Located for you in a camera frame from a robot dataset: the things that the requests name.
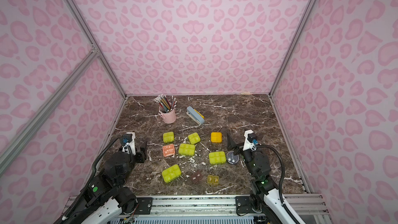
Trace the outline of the white pillbox yellow lid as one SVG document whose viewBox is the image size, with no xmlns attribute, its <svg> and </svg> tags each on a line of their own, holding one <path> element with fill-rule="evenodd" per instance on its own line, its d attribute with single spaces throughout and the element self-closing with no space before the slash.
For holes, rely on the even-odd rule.
<svg viewBox="0 0 398 224">
<path fill-rule="evenodd" d="M 212 132 L 210 135 L 210 141 L 212 143 L 221 143 L 222 142 L 222 133 L 221 132 Z"/>
</svg>

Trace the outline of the white pillbox green lid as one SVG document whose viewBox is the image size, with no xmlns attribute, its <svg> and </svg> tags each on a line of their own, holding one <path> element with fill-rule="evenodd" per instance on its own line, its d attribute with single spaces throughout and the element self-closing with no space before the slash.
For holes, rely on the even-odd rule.
<svg viewBox="0 0 398 224">
<path fill-rule="evenodd" d="M 180 144 L 178 153 L 182 156 L 194 156 L 195 145 L 194 144 Z"/>
<path fill-rule="evenodd" d="M 165 183 L 170 183 L 179 176 L 181 176 L 181 169 L 177 164 L 162 171 L 162 178 Z"/>
<path fill-rule="evenodd" d="M 174 140 L 175 140 L 174 132 L 167 132 L 163 134 L 163 142 L 165 144 L 174 142 Z"/>
<path fill-rule="evenodd" d="M 224 151 L 217 151 L 209 153 L 209 163 L 211 165 L 224 164 L 227 158 Z"/>
<path fill-rule="evenodd" d="M 194 145 L 194 144 L 199 143 L 201 141 L 201 138 L 200 138 L 199 134 L 195 132 L 195 133 L 188 135 L 188 140 L 189 140 L 190 144 Z"/>
</svg>

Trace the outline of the orange square pillbox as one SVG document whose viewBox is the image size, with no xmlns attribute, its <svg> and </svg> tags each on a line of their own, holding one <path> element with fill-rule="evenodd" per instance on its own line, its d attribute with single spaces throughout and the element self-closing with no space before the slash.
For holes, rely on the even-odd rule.
<svg viewBox="0 0 398 224">
<path fill-rule="evenodd" d="M 171 157 L 175 155 L 175 146 L 173 144 L 163 146 L 162 153 L 164 157 Z"/>
</svg>

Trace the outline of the white pillbox green lid front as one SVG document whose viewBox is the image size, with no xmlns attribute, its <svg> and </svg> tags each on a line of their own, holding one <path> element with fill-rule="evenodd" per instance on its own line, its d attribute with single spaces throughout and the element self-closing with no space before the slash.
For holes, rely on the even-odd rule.
<svg viewBox="0 0 398 224">
<path fill-rule="evenodd" d="M 162 178 L 165 183 L 170 183 L 179 176 L 181 176 L 181 169 L 177 164 L 162 171 Z"/>
</svg>

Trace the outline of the white pillbox green lid back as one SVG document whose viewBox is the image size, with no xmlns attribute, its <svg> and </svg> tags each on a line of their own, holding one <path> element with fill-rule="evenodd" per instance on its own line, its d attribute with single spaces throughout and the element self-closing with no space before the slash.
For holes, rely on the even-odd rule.
<svg viewBox="0 0 398 224">
<path fill-rule="evenodd" d="M 195 133 L 188 135 L 188 140 L 189 140 L 190 144 L 194 145 L 194 144 L 199 143 L 201 141 L 201 138 L 200 138 L 199 134 L 195 132 Z"/>
</svg>

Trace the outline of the small yellow pillbox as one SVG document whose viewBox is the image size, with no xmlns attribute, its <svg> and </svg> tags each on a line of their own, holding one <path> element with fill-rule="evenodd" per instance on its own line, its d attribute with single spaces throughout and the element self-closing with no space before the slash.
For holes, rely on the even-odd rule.
<svg viewBox="0 0 398 224">
<path fill-rule="evenodd" d="M 219 176 L 217 175 L 208 175 L 207 176 L 207 183 L 209 185 L 215 186 L 219 184 Z"/>
</svg>

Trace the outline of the small dark red pillbox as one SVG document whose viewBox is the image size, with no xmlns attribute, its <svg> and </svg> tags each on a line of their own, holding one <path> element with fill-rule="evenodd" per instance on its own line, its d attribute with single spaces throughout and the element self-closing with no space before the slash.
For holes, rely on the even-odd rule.
<svg viewBox="0 0 398 224">
<path fill-rule="evenodd" d="M 203 179 L 203 174 L 201 171 L 197 171 L 195 173 L 192 173 L 190 178 L 193 184 L 197 184 L 200 180 Z"/>
</svg>

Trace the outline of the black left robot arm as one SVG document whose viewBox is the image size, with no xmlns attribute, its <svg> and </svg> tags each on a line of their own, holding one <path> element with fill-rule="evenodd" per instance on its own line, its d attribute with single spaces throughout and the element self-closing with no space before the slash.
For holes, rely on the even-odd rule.
<svg viewBox="0 0 398 224">
<path fill-rule="evenodd" d="M 117 142 L 121 144 L 121 148 L 97 172 L 97 164 Z M 93 162 L 91 175 L 79 195 L 55 223 L 105 224 L 120 214 L 134 214 L 139 207 L 139 201 L 125 183 L 135 165 L 144 163 L 147 159 L 147 141 L 142 143 L 138 151 L 133 151 L 134 148 L 132 133 L 110 141 Z"/>
</svg>

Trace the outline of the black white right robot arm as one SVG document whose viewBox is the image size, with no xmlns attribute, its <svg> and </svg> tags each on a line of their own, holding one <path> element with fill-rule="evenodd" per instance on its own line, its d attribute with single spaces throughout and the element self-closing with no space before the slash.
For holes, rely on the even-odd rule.
<svg viewBox="0 0 398 224">
<path fill-rule="evenodd" d="M 245 140 L 235 143 L 231 135 L 227 134 L 228 150 L 234 155 L 241 155 L 244 164 L 252 176 L 251 207 L 255 212 L 265 215 L 269 224 L 303 224 L 305 221 L 287 202 L 283 195 L 283 182 L 286 168 L 281 154 L 271 145 L 259 144 L 257 135 L 252 130 L 244 133 Z M 281 176 L 275 182 L 271 176 L 271 163 L 262 149 L 269 149 L 279 160 Z"/>
</svg>

